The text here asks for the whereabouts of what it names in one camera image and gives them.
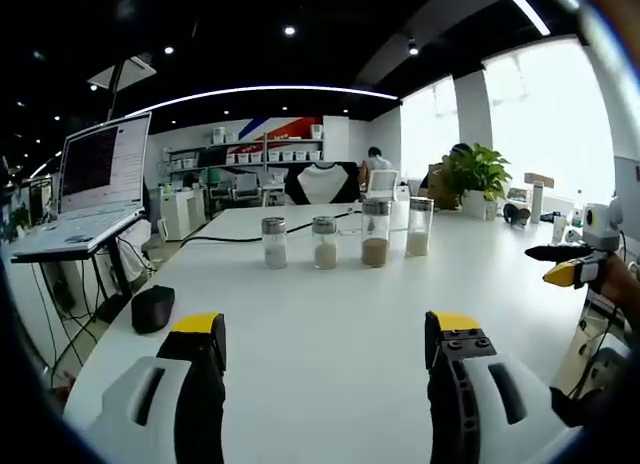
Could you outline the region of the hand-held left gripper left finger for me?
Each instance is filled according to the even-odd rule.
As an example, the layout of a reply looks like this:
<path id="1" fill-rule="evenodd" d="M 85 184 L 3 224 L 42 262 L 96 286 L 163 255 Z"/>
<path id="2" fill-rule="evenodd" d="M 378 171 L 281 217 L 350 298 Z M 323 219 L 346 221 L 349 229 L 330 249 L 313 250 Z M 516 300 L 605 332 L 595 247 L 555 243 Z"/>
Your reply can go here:
<path id="1" fill-rule="evenodd" d="M 181 319 L 105 390 L 86 441 L 109 463 L 222 463 L 226 364 L 224 315 Z"/>

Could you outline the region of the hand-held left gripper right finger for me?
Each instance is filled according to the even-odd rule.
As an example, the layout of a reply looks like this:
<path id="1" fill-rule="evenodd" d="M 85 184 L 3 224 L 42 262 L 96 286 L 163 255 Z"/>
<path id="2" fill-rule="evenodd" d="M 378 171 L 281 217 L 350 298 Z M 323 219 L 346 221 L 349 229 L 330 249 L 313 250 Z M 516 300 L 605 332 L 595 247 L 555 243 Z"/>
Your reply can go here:
<path id="1" fill-rule="evenodd" d="M 550 463 L 581 431 L 524 364 L 495 350 L 472 318 L 425 315 L 434 463 Z"/>

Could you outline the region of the person's right hand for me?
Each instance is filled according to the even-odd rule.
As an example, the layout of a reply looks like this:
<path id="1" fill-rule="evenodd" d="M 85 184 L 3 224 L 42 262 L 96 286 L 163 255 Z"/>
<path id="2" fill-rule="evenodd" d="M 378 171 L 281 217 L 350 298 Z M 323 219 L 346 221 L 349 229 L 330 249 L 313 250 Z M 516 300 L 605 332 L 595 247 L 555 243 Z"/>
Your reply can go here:
<path id="1" fill-rule="evenodd" d="M 617 255 L 606 260 L 601 294 L 625 312 L 639 310 L 639 282 Z"/>

